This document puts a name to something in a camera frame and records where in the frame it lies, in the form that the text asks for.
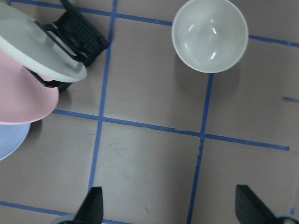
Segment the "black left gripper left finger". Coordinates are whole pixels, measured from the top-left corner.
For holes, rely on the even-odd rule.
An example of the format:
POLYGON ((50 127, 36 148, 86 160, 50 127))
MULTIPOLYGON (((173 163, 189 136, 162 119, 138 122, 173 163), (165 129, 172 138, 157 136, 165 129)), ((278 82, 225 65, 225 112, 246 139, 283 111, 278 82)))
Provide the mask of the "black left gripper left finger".
POLYGON ((101 224, 103 221, 102 187, 92 187, 77 211, 75 224, 101 224))

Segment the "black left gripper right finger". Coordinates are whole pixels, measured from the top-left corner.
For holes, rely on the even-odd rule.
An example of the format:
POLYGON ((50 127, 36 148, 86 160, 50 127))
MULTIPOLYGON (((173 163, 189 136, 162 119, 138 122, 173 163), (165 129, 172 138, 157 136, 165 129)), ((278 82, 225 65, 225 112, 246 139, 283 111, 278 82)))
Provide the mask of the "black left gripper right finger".
POLYGON ((235 214, 241 224, 279 224, 280 220, 247 185, 235 189, 235 214))

